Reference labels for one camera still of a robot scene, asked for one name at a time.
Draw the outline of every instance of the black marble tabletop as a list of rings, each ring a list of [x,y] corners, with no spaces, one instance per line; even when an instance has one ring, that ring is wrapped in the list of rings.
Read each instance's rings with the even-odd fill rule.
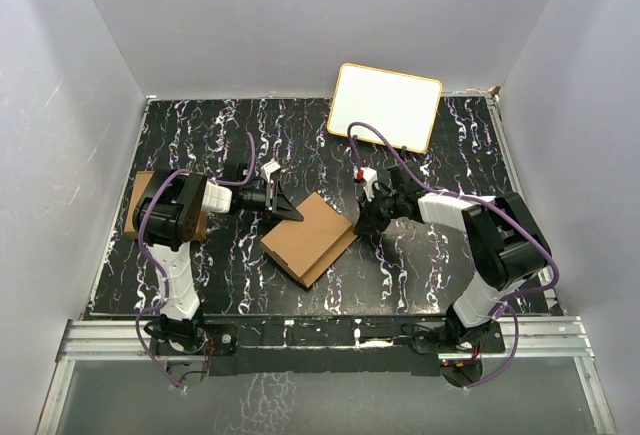
[[[122,233],[139,170],[187,168],[223,176],[225,160],[247,161],[246,131],[260,163],[282,165],[282,185],[294,205],[319,192],[355,222],[353,164],[345,138],[326,129],[330,99],[181,100],[151,102],[86,317],[131,316],[158,301],[157,279],[136,244]],[[393,165],[388,152],[360,143],[363,160]],[[429,149],[411,154],[431,185],[488,195],[510,190],[484,97],[440,101]],[[269,225],[254,213],[210,215],[207,240],[192,242],[196,289],[205,314],[441,314],[473,274],[462,234],[408,220],[382,236],[362,237],[311,289],[295,283],[260,247]],[[539,284],[537,278],[531,281]],[[519,300],[521,311],[545,313],[542,295]]]

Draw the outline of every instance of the purple cable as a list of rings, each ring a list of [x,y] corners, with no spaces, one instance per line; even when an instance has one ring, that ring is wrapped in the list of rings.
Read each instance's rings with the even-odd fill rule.
[[[140,248],[140,253],[142,253],[142,255],[144,255],[144,257],[147,260],[149,260],[153,264],[153,266],[157,270],[159,270],[160,273],[162,274],[162,277],[164,278],[164,284],[165,284],[164,285],[165,299],[159,305],[156,305],[154,307],[147,307],[140,310],[140,313],[138,313],[138,316],[136,317],[136,334],[138,335],[138,340],[140,340],[140,344],[142,345],[142,348],[147,353],[151,361],[155,363],[155,365],[160,369],[163,375],[167,377],[175,387],[178,387],[181,390],[184,390],[185,388],[184,384],[182,384],[179,380],[174,378],[167,371],[167,369],[162,365],[162,363],[160,363],[160,360],[158,360],[153,354],[153,352],[151,352],[146,342],[144,341],[144,338],[142,338],[142,332],[140,331],[140,321],[142,320],[142,317],[144,315],[155,313],[158,310],[160,310],[162,307],[164,307],[167,304],[167,298],[169,297],[169,281],[167,280],[167,272],[165,271],[164,267],[160,265],[160,263],[155,258],[153,258],[153,255],[151,255],[146,245],[144,244],[144,232],[147,229],[147,223],[149,222],[149,217],[151,216],[151,212],[153,212],[153,209],[158,203],[158,200],[160,200],[160,197],[162,196],[164,191],[171,184],[171,182],[176,177],[178,177],[178,175],[182,175],[185,173],[191,173],[191,172],[190,170],[185,170],[185,169],[176,170],[175,172],[173,172],[171,175],[167,177],[167,179],[164,181],[164,183],[160,186],[156,194],[151,199],[151,203],[149,203],[149,206],[147,207],[147,211],[145,212],[144,217],[142,217],[142,223],[140,224],[140,230],[138,231],[138,247]]]
[[[516,357],[516,352],[518,351],[518,339],[520,338],[520,328],[518,327],[518,315],[516,314],[516,311],[513,309],[511,305],[507,305],[507,310],[509,310],[513,315],[513,326],[514,326],[514,332],[515,332],[513,337],[513,348],[511,349],[509,358],[507,358],[507,361],[504,362],[504,364],[498,370],[496,370],[490,375],[487,375],[485,378],[478,380],[477,382],[473,382],[473,383],[470,383],[469,385],[465,385],[464,387],[462,387],[463,389],[479,387],[480,385],[490,382],[491,380],[496,378],[498,375],[500,375],[502,372],[504,372],[507,368],[509,368],[509,365],[511,365],[511,363],[513,362],[513,359]]]
[[[382,140],[382,142],[387,146],[387,148],[389,149],[391,154],[394,156],[396,161],[400,164],[400,166],[405,169],[405,171],[411,177],[411,179],[414,182],[416,182],[422,189],[424,189],[424,190],[426,190],[426,191],[428,191],[430,193],[436,193],[436,194],[445,195],[445,196],[448,196],[448,197],[460,198],[460,199],[465,200],[467,202],[478,203],[478,204],[482,205],[486,209],[491,210],[493,213],[498,215],[500,218],[502,218],[504,221],[506,221],[509,225],[511,225],[516,232],[518,232],[527,242],[529,242],[531,245],[533,245],[535,247],[535,249],[538,252],[540,252],[540,254],[544,257],[544,259],[547,262],[547,264],[551,267],[551,271],[553,272],[553,277],[552,277],[551,281],[547,285],[544,285],[542,287],[529,288],[529,289],[526,289],[526,290],[520,290],[520,291],[511,292],[511,293],[505,295],[504,297],[502,297],[502,301],[503,302],[509,300],[510,298],[516,298],[516,297],[521,297],[521,296],[524,296],[524,295],[530,295],[532,293],[544,292],[545,290],[552,289],[553,287],[556,286],[556,284],[558,283],[558,280],[560,279],[560,270],[558,268],[558,265],[556,264],[555,260],[551,257],[551,254],[549,252],[547,252],[545,250],[545,248],[542,245],[540,245],[540,243],[535,238],[533,238],[518,222],[516,222],[513,218],[511,218],[505,212],[500,210],[494,204],[486,202],[485,200],[482,200],[481,198],[474,197],[472,195],[461,195],[459,193],[450,192],[448,190],[436,190],[434,188],[431,188],[429,185],[427,185],[422,180],[420,180],[416,176],[415,173],[413,173],[411,171],[411,169],[407,166],[407,164],[402,159],[402,157],[400,157],[400,155],[395,150],[395,148],[393,148],[391,146],[391,143],[389,142],[389,140],[387,140],[384,137],[384,135],[382,135],[377,129],[375,129],[374,127],[372,127],[368,123],[364,123],[364,122],[353,122],[347,128],[347,137],[349,138],[349,144],[351,145],[351,151],[356,156],[356,160],[357,160],[357,163],[358,163],[358,168],[360,168],[360,166],[361,166],[361,158],[360,158],[360,154],[358,153],[358,149],[356,148],[356,144],[353,141],[353,138],[351,137],[351,129],[353,127],[355,127],[355,126],[364,127],[367,130],[371,130],[373,133],[375,133],[378,136],[378,138],[380,140]]]
[[[215,183],[222,187],[242,187],[251,181],[253,177],[253,171],[256,169],[256,143],[253,140],[253,135],[247,132],[247,138],[249,139],[249,146],[251,147],[251,162],[249,163],[249,171],[244,180],[240,182],[229,182],[225,180],[215,180]]]

